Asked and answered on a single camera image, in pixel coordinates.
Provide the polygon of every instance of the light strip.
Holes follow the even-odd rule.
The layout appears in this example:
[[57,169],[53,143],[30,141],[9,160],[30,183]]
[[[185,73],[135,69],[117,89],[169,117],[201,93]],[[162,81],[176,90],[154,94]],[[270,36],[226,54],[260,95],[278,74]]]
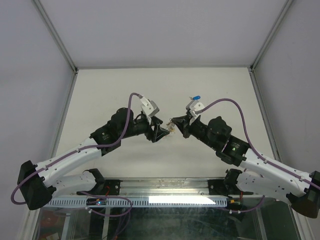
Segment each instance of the light strip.
[[215,205],[216,202],[205,196],[149,196],[151,204],[210,204]]

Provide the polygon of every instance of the blue cap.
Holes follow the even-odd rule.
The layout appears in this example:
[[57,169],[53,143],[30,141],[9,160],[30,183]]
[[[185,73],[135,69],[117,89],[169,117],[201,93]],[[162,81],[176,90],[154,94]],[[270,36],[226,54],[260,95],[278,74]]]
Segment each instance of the blue cap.
[[198,99],[200,99],[201,97],[200,96],[194,96],[193,98],[192,98],[192,100],[198,100]]

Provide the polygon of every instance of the red wire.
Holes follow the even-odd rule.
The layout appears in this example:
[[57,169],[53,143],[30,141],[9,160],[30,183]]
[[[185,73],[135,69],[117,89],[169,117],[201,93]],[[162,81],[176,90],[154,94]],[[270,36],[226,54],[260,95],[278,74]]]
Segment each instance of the red wire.
[[109,194],[109,192],[110,192],[110,187],[109,187],[109,186],[105,186],[104,188],[105,188],[105,189],[108,189],[108,191],[107,191],[106,194],[105,194],[106,196],[108,196],[108,194]]

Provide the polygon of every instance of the glass panel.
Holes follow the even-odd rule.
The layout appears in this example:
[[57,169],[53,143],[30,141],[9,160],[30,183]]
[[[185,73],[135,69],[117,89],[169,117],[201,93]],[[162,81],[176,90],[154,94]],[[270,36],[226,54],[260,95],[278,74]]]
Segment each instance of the glass panel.
[[[259,198],[243,198],[247,209]],[[118,215],[122,207],[101,208]],[[84,208],[44,207],[33,240],[298,240],[291,212],[267,198],[258,212],[230,214],[216,207],[134,207],[123,217],[104,217]]]
[[284,202],[268,199],[261,208],[261,215],[267,239],[300,239],[291,210]]

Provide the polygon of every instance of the robotic arm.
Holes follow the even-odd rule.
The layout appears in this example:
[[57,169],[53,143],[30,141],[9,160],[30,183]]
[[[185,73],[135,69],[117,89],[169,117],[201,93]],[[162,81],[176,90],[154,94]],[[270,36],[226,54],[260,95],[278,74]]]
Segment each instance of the robotic arm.
[[[152,143],[170,133],[160,127],[163,121],[155,116],[159,112],[157,105],[144,96],[139,95],[139,98],[142,102],[142,112],[135,119],[131,110],[120,108],[104,126],[95,130],[90,137],[68,152],[37,164],[27,161],[21,165],[17,183],[22,184],[20,190],[30,210],[41,208],[52,198],[61,195],[78,191],[87,191],[91,194],[99,192],[104,186],[105,179],[98,169],[90,169],[78,175],[64,175],[88,161],[119,148],[121,141],[118,139],[123,131],[125,131],[123,139],[144,134]],[[22,183],[31,174],[33,176]]]
[[248,137],[249,143],[231,135],[232,128],[220,116],[205,125],[200,121],[200,113],[204,108],[198,99],[193,99],[186,106],[186,115],[174,117],[171,121],[184,138],[192,135],[212,148],[225,163],[252,171],[230,169],[223,181],[225,196],[241,191],[262,194],[291,205],[306,217],[317,218],[320,207],[320,172],[309,174],[264,156],[253,148]]

